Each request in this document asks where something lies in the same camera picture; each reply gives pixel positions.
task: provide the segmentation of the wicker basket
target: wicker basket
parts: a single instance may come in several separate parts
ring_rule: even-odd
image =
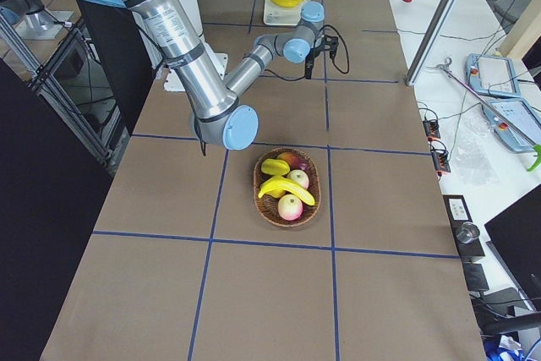
[[[262,173],[261,171],[261,162],[266,160],[267,158],[276,158],[279,156],[282,152],[285,151],[291,151],[292,153],[296,154],[297,156],[300,156],[308,163],[308,168],[306,168],[306,174],[309,177],[309,187],[308,191],[314,196],[315,199],[315,205],[308,206],[303,204],[303,214],[297,219],[293,221],[284,220],[280,217],[278,214],[278,199],[273,198],[272,196],[269,196],[268,194],[264,195],[261,199],[257,197],[259,191],[260,191],[260,185],[266,181],[268,178],[270,178],[270,175],[266,175]],[[304,152],[295,150],[293,148],[275,148],[274,150],[270,150],[269,152],[262,155],[257,163],[255,164],[254,168],[254,202],[255,207],[257,208],[258,212],[270,223],[274,224],[278,227],[295,227],[300,226],[301,224],[306,223],[308,220],[310,220],[312,217],[315,216],[318,209],[320,208],[320,202],[321,201],[321,190],[320,190],[320,179],[318,177],[318,171],[315,167],[314,162],[311,160],[311,158],[306,155]]]

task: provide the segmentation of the red apple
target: red apple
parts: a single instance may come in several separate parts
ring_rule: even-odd
[[[297,220],[303,214],[303,202],[294,194],[286,194],[278,201],[278,214],[284,220]]]
[[[306,171],[306,168],[308,168],[308,163],[291,151],[282,152],[276,159],[287,162],[291,169],[301,169]]]
[[[293,171],[288,173],[287,177],[292,181],[298,183],[305,189],[308,189],[308,186],[310,185],[308,175],[305,171],[301,171],[300,169],[294,169]]]

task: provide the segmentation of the green clip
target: green clip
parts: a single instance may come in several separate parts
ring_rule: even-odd
[[[538,154],[536,155],[537,158],[535,162],[533,163],[533,165],[527,169],[528,172],[533,171],[535,168],[539,166],[539,164],[541,164],[541,145],[539,144],[534,145],[533,150],[537,152]]]

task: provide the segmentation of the white plate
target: white plate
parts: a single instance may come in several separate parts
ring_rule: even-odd
[[[294,8],[281,8],[271,0],[265,0],[263,23],[266,25],[297,25],[301,18],[301,7],[309,1],[303,0]]]

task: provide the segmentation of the office chair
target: office chair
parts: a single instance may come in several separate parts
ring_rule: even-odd
[[[521,14],[526,10],[532,0],[497,0],[494,3],[494,10],[503,20],[509,23],[516,23]]]

